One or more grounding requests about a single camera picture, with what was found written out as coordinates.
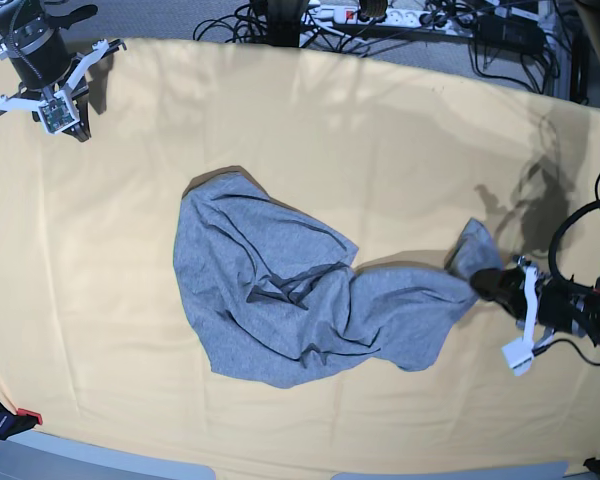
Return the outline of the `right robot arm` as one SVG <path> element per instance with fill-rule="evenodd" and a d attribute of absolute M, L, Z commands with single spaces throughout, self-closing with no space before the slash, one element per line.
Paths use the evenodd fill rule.
<path fill-rule="evenodd" d="M 94 4 L 65 15 L 47 12 L 48 1 L 0 1 L 0 59 L 10 61 L 20 84 L 0 96 L 0 117 L 29 112 L 50 135 L 65 134 L 83 143 L 91 138 L 87 72 L 126 47 L 121 39 L 95 42 L 88 53 L 70 52 L 63 30 L 98 13 Z"/>

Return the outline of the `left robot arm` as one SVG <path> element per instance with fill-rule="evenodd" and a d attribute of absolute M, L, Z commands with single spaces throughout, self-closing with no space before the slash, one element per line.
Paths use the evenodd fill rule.
<path fill-rule="evenodd" d="M 600 1 L 573 1 L 593 51 L 600 62 Z M 497 14 L 480 15 L 475 20 L 474 38 L 486 44 L 523 54 L 539 54 L 546 34 L 540 27 L 519 23 Z M 589 213 L 600 211 L 600 173 L 594 186 L 595 201 L 571 214 L 555 231 L 548 250 L 549 273 L 540 272 L 533 262 L 514 257 L 512 269 L 484 269 L 472 275 L 470 284 L 481 299 L 495 302 L 518 321 L 521 337 L 502 347 L 503 356 L 516 376 L 526 373 L 533 360 L 552 346 L 570 344 L 585 363 L 600 367 L 569 339 L 553 340 L 555 333 L 588 337 L 600 346 L 600 276 L 593 286 L 567 279 L 557 263 L 558 247 L 567 231 Z M 536 325 L 545 328 L 534 340 Z"/>

